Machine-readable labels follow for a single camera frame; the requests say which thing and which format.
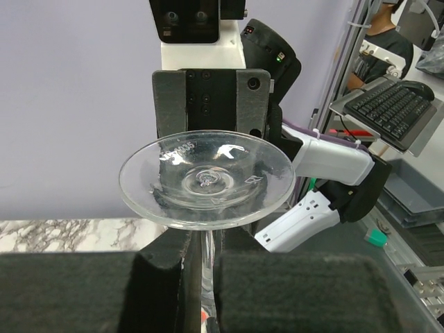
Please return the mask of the clear tumbler glass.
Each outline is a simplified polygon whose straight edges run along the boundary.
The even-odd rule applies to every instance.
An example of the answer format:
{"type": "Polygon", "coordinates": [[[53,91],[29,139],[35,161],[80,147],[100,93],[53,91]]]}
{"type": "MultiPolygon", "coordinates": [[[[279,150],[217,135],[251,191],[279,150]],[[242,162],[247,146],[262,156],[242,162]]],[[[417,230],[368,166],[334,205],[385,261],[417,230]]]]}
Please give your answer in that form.
{"type": "Polygon", "coordinates": [[[121,166],[119,187],[129,208],[159,225],[200,232],[201,306],[216,313],[216,230],[256,222],[292,194],[291,160],[251,135],[197,130],[158,139],[121,166]]]}

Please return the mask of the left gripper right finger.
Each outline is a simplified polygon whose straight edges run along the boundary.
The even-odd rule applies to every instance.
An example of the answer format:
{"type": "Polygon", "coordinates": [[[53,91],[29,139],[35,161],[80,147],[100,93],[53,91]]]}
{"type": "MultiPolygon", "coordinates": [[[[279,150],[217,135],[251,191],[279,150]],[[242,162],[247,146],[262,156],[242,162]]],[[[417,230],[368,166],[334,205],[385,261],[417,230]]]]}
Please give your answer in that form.
{"type": "Polygon", "coordinates": [[[243,228],[218,232],[221,332],[397,332],[383,271],[360,251],[363,228],[337,227],[290,253],[270,253],[243,228]]]}

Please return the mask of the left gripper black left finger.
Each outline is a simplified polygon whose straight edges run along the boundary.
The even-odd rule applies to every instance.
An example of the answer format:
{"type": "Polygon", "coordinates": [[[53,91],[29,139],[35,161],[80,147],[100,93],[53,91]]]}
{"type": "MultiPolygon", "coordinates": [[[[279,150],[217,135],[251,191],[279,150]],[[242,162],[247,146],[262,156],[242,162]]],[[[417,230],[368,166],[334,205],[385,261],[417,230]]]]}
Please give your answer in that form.
{"type": "Polygon", "coordinates": [[[199,233],[138,251],[4,253],[1,331],[199,332],[199,233]]]}

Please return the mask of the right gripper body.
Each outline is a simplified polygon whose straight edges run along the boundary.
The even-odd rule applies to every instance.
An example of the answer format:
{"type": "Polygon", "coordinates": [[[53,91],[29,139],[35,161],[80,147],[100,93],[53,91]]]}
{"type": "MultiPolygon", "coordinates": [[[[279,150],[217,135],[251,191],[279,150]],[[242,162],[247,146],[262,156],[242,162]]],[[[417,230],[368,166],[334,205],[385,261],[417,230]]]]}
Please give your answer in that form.
{"type": "Polygon", "coordinates": [[[159,70],[152,86],[158,138],[193,130],[265,136],[271,75],[264,69],[159,70]]]}

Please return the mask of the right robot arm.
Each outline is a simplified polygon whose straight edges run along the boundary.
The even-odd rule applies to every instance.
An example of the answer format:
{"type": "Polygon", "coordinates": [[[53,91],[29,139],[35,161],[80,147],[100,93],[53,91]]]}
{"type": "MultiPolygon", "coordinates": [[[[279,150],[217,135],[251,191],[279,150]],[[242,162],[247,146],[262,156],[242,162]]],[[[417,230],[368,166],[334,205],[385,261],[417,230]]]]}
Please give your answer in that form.
{"type": "Polygon", "coordinates": [[[283,130],[280,101],[302,65],[289,43],[259,20],[239,29],[220,23],[216,42],[166,37],[153,74],[159,137],[188,130],[229,130],[261,137],[293,162],[314,189],[255,238],[267,251],[287,253],[338,223],[362,219],[376,204],[391,166],[317,130],[283,130]]]}

